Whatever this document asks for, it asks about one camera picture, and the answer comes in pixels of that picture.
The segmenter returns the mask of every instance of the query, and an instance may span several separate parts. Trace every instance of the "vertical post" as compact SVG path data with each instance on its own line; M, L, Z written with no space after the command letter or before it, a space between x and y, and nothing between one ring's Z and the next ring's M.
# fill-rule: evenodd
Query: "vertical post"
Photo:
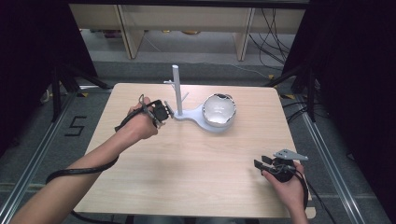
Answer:
M183 108L181 106L180 76L178 74L178 66L174 64L172 65L172 69L173 69L175 92L176 92L177 113L179 116L181 116L183 115Z

